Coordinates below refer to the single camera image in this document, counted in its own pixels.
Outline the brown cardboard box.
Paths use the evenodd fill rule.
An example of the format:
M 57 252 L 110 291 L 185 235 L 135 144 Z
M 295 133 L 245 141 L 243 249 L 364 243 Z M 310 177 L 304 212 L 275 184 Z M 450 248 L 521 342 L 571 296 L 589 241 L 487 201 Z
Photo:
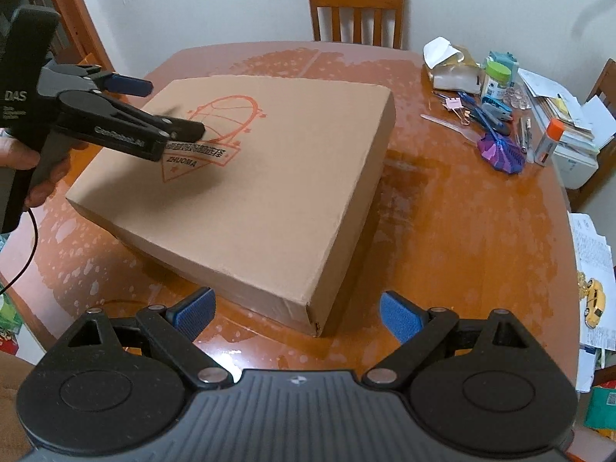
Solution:
M 219 75 L 171 81 L 146 110 L 204 135 L 168 143 L 156 162 L 101 150 L 71 206 L 195 284 L 321 335 L 382 173 L 392 91 Z

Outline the purple folded fan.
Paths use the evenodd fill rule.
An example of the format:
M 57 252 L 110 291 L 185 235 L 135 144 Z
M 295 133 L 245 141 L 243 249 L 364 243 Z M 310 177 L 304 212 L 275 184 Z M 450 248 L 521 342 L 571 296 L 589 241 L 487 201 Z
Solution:
M 500 135 L 489 122 L 480 121 L 484 135 L 477 142 L 481 157 L 495 170 L 509 175 L 519 174 L 524 169 L 526 156 L 509 137 Z

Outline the orange cap glue stick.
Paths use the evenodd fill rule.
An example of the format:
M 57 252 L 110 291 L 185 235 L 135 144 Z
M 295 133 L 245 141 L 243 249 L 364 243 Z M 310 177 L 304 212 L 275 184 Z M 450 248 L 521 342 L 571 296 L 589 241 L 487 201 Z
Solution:
M 559 145 L 565 131 L 565 125 L 560 119 L 552 118 L 541 139 L 534 149 L 534 163 L 545 166 L 552 156 L 554 149 Z

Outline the tissue pack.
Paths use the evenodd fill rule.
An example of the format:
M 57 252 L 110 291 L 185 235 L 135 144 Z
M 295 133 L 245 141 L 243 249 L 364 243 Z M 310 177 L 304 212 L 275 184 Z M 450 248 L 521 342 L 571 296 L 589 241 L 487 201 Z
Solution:
M 424 46 L 423 59 L 434 90 L 480 93 L 482 70 L 465 47 L 437 37 Z

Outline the small green lid bottle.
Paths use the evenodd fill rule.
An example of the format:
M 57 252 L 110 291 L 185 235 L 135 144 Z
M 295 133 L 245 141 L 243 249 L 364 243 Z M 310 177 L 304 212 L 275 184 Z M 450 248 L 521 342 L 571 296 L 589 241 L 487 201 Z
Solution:
M 488 60 L 484 67 L 484 84 L 481 97 L 502 101 L 511 81 L 512 71 L 506 65 Z

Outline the stack of papers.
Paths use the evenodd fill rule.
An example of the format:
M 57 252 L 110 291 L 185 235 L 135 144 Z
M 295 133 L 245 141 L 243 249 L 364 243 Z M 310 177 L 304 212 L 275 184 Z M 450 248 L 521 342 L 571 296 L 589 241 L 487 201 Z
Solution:
M 598 150 L 590 116 L 583 105 L 563 85 L 537 73 L 520 68 L 518 78 L 527 92 L 531 110 L 544 132 L 552 118 L 560 119 L 565 131 L 553 153 L 564 187 L 576 190 L 598 169 Z

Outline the wooden chair right back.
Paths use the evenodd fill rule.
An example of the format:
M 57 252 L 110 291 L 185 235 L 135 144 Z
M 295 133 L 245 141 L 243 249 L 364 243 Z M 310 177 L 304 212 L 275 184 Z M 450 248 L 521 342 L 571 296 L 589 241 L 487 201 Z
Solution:
M 590 116 L 592 123 L 598 169 L 584 185 L 567 191 L 572 212 L 578 212 L 615 172 L 615 60 L 608 59 L 603 66 L 583 112 Z

